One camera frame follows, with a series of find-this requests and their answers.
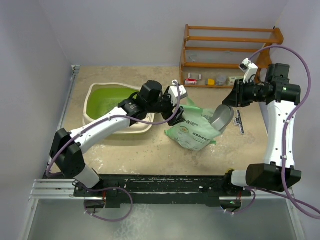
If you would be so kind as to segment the green cat litter bag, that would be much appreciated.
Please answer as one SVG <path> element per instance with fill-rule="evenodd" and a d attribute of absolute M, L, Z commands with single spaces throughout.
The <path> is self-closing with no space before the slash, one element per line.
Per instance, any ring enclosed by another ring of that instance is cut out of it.
<path fill-rule="evenodd" d="M 215 138 L 222 134 L 212 126 L 212 117 L 216 112 L 212 108 L 200 108 L 191 98 L 182 106 L 184 122 L 178 123 L 164 133 L 181 147 L 191 151 L 200 151 L 208 145 L 215 144 Z"/>

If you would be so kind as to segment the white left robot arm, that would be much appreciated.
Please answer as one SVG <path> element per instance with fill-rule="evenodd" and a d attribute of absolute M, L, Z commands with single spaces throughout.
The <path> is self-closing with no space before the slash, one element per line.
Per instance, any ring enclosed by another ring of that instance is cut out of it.
<path fill-rule="evenodd" d="M 49 178 L 63 175 L 84 185 L 91 196 L 103 191 L 102 179 L 84 160 L 84 153 L 101 140 L 137 123 L 145 124 L 147 114 L 162 115 L 163 124 L 174 126 L 184 122 L 181 100 L 187 90 L 177 80 L 163 90 L 155 81 L 147 81 L 140 89 L 121 101 L 115 108 L 93 122 L 71 130 L 58 130 L 50 150 L 51 160 L 46 168 Z"/>

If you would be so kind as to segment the silver metal scoop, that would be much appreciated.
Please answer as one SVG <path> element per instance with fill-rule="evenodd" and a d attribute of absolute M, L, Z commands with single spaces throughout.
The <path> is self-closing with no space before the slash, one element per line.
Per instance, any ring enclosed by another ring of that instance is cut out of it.
<path fill-rule="evenodd" d="M 210 122 L 210 125 L 220 133 L 223 133 L 227 126 L 232 122 L 234 118 L 234 110 L 232 107 L 221 104 L 219 105 Z"/>

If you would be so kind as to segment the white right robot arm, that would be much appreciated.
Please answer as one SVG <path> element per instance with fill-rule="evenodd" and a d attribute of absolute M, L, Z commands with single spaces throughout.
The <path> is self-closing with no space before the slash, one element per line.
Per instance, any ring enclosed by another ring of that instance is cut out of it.
<path fill-rule="evenodd" d="M 229 179 L 222 183 L 228 196 L 240 187 L 255 187 L 284 192 L 298 183 L 302 172 L 295 169 L 293 157 L 293 110 L 301 99 L 301 87 L 291 84 L 287 64 L 270 64 L 263 83 L 255 83 L 258 66 L 245 59 L 239 68 L 244 78 L 236 80 L 231 93 L 222 102 L 233 108 L 248 107 L 251 103 L 265 103 L 268 112 L 268 140 L 263 163 L 250 164 L 246 170 L 229 171 Z"/>

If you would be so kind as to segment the black white bag sealing strip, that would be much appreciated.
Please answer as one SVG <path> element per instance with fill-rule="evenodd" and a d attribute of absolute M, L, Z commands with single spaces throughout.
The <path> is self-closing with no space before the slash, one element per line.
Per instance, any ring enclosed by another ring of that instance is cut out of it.
<path fill-rule="evenodd" d="M 233 120 L 233 123 L 235 126 L 239 127 L 240 130 L 240 134 L 244 135 L 245 134 L 245 130 L 244 130 L 244 125 L 243 125 L 243 121 L 242 121 L 242 116 L 241 116 L 241 112 L 239 110 L 236 111 L 236 116 Z"/>

